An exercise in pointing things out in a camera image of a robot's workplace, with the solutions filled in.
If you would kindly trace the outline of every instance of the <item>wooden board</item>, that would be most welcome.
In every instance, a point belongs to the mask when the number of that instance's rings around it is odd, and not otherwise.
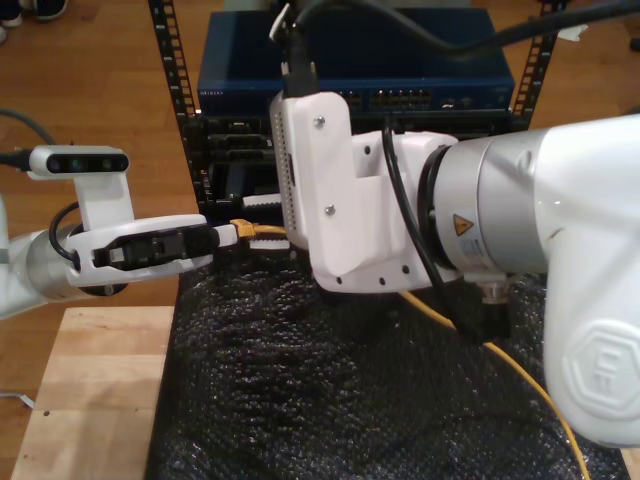
[[[640,479],[640,449],[622,450],[622,458],[624,458],[624,463],[627,465],[631,480]]]
[[[173,307],[71,308],[13,480],[140,480]]]

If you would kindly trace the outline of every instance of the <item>warning label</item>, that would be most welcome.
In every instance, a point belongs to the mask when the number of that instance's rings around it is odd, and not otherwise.
[[[461,217],[460,215],[454,215],[453,226],[456,229],[456,235],[460,236],[473,227],[473,222]]]

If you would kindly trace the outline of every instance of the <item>black bubble wrap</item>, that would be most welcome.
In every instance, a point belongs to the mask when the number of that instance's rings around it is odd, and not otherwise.
[[[475,289],[454,285],[465,315]],[[426,300],[433,302],[426,295]],[[543,382],[544,287],[498,342]],[[594,480],[628,478],[579,439]],[[328,294],[305,259],[226,253],[186,274],[147,479],[578,479],[560,423],[501,359],[398,295]]]

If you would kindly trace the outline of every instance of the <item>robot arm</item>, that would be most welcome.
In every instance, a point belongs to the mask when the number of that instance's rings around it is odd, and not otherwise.
[[[276,98],[271,121],[289,239],[336,292],[430,286],[402,221],[380,132],[351,136],[333,93]],[[394,137],[402,180],[445,281],[485,300],[547,273],[551,396],[582,435],[640,445],[640,115],[458,142]]]
[[[49,302],[113,295],[126,284],[210,263],[215,249],[238,241],[236,227],[212,228],[202,215],[136,220],[126,172],[129,159],[110,147],[40,146],[30,152],[34,180],[73,179],[82,225],[9,242],[0,197],[0,319]]]

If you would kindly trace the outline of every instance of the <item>black cable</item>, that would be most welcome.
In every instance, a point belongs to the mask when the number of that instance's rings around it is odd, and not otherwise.
[[[73,202],[66,206],[60,210],[55,217],[53,217],[53,220],[51,220],[51,224],[49,225],[49,242],[51,243],[51,246],[58,255],[72,262],[73,266],[78,271],[80,271],[80,257],[77,252],[71,253],[60,245],[60,242],[58,241],[58,226],[64,217],[66,217],[70,212],[73,212],[79,206],[78,202]]]
[[[288,72],[282,76],[284,98],[306,97],[320,91],[318,76],[307,54],[304,36],[293,29],[286,42]]]
[[[431,284],[433,285],[433,290],[442,305],[442,314],[445,317],[448,317],[456,328],[458,328],[459,322],[456,322],[457,317],[454,315],[454,309],[449,301],[449,296],[445,291],[444,281],[442,280],[440,271],[429,255],[427,246],[420,236],[418,221],[411,211],[411,204],[409,203],[409,198],[407,197],[407,192],[404,188],[404,184],[402,183],[402,177],[400,176],[398,158],[396,157],[395,148],[393,146],[393,130],[391,129],[391,120],[389,118],[385,120],[384,128],[382,129],[382,149],[384,150],[384,158],[387,163],[387,170],[389,171],[389,179],[391,180],[391,185],[393,186],[393,191],[398,201],[398,207],[400,208],[402,219],[404,220],[407,231],[409,232],[409,237],[411,238],[413,245],[416,247],[418,256],[420,257],[420,260],[427,271],[427,275],[429,275]],[[459,330],[462,334],[471,334],[468,329],[465,331],[464,326]]]
[[[464,45],[455,45],[436,37],[398,11],[385,5],[380,5],[375,0],[315,0],[300,12],[295,23],[298,27],[304,28],[319,13],[335,6],[350,6],[371,10],[392,20],[404,32],[424,43],[425,47],[438,53],[456,57],[482,55],[512,43],[539,35],[555,33],[564,28],[640,12],[640,0],[604,2],[598,5],[574,8],[535,18]]]

